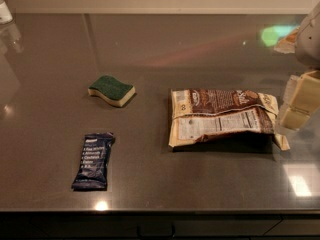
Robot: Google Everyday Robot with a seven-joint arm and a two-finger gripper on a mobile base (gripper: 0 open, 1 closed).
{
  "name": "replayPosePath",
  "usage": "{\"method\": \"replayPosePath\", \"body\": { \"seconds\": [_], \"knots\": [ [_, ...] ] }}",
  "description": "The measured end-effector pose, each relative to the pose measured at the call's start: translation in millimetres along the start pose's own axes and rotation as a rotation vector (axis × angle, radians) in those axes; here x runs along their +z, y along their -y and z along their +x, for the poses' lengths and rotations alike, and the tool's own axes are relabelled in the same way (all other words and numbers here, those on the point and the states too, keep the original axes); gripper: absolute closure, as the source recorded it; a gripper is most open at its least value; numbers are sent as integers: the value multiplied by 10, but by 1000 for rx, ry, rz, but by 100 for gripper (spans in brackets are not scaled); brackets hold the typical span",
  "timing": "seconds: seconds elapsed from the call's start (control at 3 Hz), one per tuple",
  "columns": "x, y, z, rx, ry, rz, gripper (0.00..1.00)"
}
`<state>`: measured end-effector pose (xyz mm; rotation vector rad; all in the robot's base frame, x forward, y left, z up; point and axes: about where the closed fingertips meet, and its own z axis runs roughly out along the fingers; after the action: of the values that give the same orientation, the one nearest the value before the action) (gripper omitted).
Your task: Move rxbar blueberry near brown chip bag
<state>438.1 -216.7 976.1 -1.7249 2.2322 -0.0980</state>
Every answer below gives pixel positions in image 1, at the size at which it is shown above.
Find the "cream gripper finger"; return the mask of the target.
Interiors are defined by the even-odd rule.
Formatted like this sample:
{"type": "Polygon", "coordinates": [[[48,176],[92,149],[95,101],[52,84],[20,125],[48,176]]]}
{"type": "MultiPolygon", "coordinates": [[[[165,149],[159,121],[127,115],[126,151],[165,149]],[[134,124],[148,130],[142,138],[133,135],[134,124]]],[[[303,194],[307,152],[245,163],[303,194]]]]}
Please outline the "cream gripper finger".
{"type": "Polygon", "coordinates": [[[294,98],[299,80],[300,80],[299,76],[291,75],[289,80],[287,81],[284,95],[283,95],[283,101],[286,104],[290,104],[292,99],[294,98]]]}
{"type": "Polygon", "coordinates": [[[320,108],[320,72],[309,71],[299,76],[300,80],[290,104],[283,101],[279,123],[282,127],[301,128],[320,108]]]}

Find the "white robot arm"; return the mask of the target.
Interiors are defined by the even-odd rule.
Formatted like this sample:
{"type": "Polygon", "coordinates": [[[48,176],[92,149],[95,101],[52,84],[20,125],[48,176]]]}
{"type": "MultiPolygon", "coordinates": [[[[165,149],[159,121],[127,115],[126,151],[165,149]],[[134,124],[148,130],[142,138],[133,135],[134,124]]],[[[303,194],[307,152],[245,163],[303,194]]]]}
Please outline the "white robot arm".
{"type": "Polygon", "coordinates": [[[292,75],[286,85],[279,123],[292,130],[302,127],[320,107],[320,2],[301,22],[295,56],[310,71],[292,75]]]}

